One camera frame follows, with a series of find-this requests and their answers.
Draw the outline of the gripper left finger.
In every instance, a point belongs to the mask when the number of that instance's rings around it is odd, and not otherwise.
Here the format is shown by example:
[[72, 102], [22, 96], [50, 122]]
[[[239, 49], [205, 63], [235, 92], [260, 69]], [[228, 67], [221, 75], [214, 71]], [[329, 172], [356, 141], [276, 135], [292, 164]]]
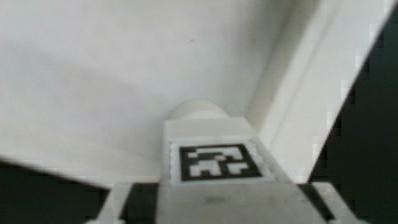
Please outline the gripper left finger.
[[157, 183], [116, 184], [98, 216], [88, 224], [155, 224], [157, 199]]

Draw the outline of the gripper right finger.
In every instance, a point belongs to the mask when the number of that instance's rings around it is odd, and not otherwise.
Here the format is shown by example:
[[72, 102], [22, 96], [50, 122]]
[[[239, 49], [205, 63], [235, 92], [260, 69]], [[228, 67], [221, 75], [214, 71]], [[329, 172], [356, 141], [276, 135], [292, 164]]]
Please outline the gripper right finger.
[[329, 182], [299, 184], [299, 188], [327, 224], [372, 224], [358, 218], [335, 185]]

